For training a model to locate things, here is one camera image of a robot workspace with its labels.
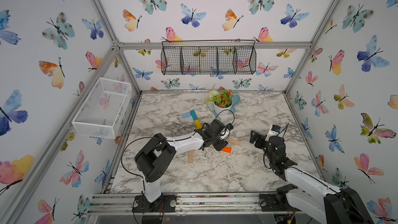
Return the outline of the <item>yellow block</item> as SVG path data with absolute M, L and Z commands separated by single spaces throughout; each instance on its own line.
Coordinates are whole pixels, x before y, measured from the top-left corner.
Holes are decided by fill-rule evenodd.
M 197 129 L 201 129 L 202 128 L 202 124 L 200 123 L 199 120 L 195 120 L 194 123 L 195 123 L 195 126 L 196 126 Z

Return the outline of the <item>teal block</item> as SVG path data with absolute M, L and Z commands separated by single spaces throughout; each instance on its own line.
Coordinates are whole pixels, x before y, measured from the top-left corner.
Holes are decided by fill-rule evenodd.
M 190 111 L 190 114 L 191 114 L 191 117 L 193 118 L 194 121 L 199 120 L 198 117 L 197 117 L 197 115 L 196 115 L 196 112 L 195 112 L 194 110 L 191 110 L 191 111 Z

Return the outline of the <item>light blue block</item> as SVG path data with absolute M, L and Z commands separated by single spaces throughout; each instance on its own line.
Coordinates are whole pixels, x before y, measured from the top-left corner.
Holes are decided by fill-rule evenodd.
M 183 119 L 186 119 L 186 118 L 189 118 L 189 117 L 191 117 L 191 113 L 190 112 L 185 113 L 185 114 L 182 115 Z

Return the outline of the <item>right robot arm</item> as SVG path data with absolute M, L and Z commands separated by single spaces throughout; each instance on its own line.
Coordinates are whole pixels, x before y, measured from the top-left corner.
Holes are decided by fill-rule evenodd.
M 321 224 L 373 223 L 359 194 L 351 188 L 340 188 L 304 171 L 287 157 L 286 144 L 280 133 L 250 133 L 250 143 L 263 151 L 267 168 L 288 182 L 276 190 L 274 206 L 299 209 Z

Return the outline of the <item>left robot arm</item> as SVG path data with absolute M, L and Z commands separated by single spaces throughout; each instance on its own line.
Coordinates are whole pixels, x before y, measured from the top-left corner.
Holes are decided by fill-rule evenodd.
M 154 135 L 134 158 L 144 190 L 135 198 L 133 210 L 139 213 L 173 211 L 175 207 L 170 203 L 175 201 L 176 197 L 164 195 L 160 188 L 160 178 L 173 159 L 181 153 L 203 150 L 210 146 L 216 151 L 221 151 L 228 145 L 227 139 L 231 130 L 231 123 L 225 125 L 215 119 L 186 135 L 174 138 L 167 138 L 160 133 Z

